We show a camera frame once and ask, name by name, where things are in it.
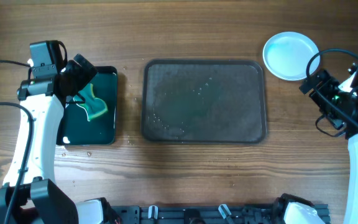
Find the green yellow sponge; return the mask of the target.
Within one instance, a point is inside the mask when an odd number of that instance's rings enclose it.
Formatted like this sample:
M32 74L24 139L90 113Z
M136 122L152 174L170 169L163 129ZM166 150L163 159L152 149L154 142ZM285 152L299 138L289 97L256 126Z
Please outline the green yellow sponge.
M73 102L85 110L88 121L92 121L108 112L106 102L95 96L93 87L92 83L87 84L73 98Z

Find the white plate top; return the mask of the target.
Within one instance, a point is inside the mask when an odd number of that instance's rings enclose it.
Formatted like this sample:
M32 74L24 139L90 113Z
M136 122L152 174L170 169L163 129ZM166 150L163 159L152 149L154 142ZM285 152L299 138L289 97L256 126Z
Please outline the white plate top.
M318 52L317 45L309 37L297 32L281 32L265 43L262 58L274 76L298 81L306 78L306 66Z

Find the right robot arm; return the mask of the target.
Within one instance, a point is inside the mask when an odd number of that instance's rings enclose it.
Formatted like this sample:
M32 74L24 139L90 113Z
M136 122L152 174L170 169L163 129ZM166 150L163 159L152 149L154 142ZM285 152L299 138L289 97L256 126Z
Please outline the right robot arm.
M319 106L322 117L345 135L350 158L350 176L344 223L358 223L358 63L349 69L343 83L322 70L300 87Z

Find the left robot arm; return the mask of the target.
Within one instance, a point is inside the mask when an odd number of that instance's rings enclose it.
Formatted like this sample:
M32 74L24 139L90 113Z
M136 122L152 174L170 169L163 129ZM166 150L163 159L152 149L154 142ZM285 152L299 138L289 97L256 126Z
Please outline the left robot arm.
M0 223L107 223L119 217L105 198L74 203L55 183L58 131L68 97L97 69L78 54L69 60L64 44L30 45L29 74L17 90L21 111L14 157L0 188Z

